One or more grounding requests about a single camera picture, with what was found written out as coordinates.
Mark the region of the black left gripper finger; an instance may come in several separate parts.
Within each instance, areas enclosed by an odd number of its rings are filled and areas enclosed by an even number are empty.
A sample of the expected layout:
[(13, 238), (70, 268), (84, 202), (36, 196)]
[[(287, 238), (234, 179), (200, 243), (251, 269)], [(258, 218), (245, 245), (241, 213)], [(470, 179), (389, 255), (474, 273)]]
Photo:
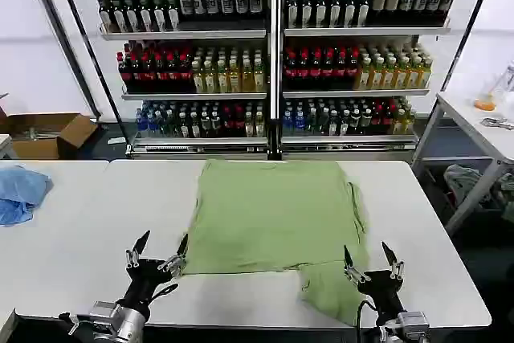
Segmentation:
[(127, 269), (139, 266), (139, 259), (145, 249), (149, 236), (150, 231), (146, 231), (140, 238), (136, 240), (131, 250), (125, 251)]
[(169, 257), (164, 263), (157, 266), (157, 270), (168, 272), (172, 276), (181, 275), (186, 265), (186, 252), (188, 247), (188, 234), (184, 234), (175, 255)]

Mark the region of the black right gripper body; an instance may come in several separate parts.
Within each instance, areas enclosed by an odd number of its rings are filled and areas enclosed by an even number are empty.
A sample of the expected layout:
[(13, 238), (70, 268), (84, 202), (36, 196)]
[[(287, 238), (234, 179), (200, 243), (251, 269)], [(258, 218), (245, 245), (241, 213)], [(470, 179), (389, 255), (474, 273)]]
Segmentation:
[(366, 279), (358, 281), (357, 290), (373, 300), (378, 320), (396, 319), (399, 313), (404, 312), (398, 297), (403, 278), (393, 276), (388, 270), (365, 272), (365, 275)]

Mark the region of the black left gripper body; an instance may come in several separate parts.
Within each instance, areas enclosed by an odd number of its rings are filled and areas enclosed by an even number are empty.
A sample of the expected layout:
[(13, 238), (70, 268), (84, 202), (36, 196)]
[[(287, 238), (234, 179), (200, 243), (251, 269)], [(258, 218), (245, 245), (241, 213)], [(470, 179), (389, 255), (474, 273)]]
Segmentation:
[(177, 288), (177, 283), (174, 283), (156, 292), (159, 285), (172, 280), (172, 276), (168, 272), (157, 270), (157, 266), (161, 263), (164, 263), (164, 260), (140, 259), (138, 267), (127, 269), (131, 283), (124, 296), (119, 299), (121, 307), (138, 312), (148, 312), (149, 306), (155, 299), (167, 295)]

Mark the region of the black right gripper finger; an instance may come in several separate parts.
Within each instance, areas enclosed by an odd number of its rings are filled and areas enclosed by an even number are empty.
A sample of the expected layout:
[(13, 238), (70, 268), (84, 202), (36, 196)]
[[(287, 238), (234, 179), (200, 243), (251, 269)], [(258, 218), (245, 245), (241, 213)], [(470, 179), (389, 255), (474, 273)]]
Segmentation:
[(352, 283), (364, 283), (368, 280), (368, 276), (358, 271), (353, 265), (352, 257), (346, 246), (344, 246), (344, 265), (345, 275)]
[(404, 270), (404, 261), (398, 260), (394, 251), (384, 241), (381, 242), (381, 246), (390, 265), (391, 278), (401, 279)]

